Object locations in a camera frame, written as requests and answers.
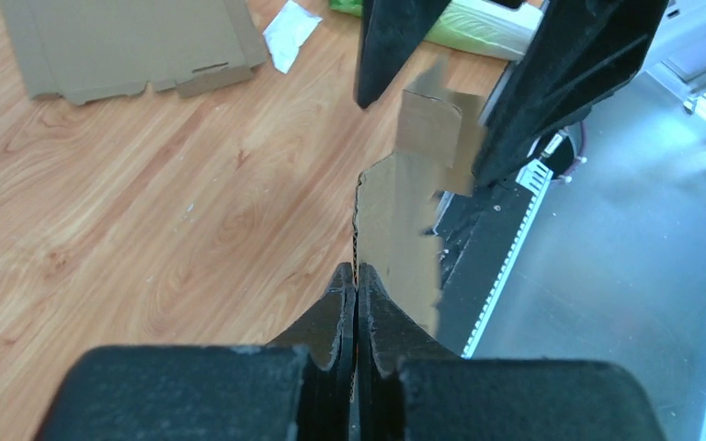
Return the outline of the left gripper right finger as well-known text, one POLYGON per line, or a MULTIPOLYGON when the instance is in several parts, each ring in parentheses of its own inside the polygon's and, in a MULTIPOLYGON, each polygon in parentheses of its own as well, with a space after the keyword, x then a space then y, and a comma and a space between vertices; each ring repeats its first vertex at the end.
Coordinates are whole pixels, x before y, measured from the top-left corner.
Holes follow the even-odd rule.
POLYGON ((661 440, 642 385, 603 361, 465 359, 418 326, 375 268, 358 271, 364 440, 661 440))

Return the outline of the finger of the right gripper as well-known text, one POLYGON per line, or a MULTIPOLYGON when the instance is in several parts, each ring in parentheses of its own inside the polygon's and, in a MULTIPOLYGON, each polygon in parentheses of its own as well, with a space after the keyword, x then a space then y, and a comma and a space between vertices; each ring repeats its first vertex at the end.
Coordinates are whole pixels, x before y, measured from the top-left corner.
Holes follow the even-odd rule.
POLYGON ((550 1, 523 59, 495 98, 473 165, 478 186, 534 158, 531 144, 581 119, 628 84, 666 11, 665 1, 550 1))
POLYGON ((364 0, 355 101, 366 109, 381 98, 449 0, 364 0))

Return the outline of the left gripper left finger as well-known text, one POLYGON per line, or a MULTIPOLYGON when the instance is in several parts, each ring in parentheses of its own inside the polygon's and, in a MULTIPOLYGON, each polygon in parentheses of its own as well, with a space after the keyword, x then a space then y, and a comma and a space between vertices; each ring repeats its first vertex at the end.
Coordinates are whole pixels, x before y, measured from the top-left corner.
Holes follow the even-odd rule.
POLYGON ((39 440, 345 440, 353 269, 266 345, 104 345, 68 370, 39 440))

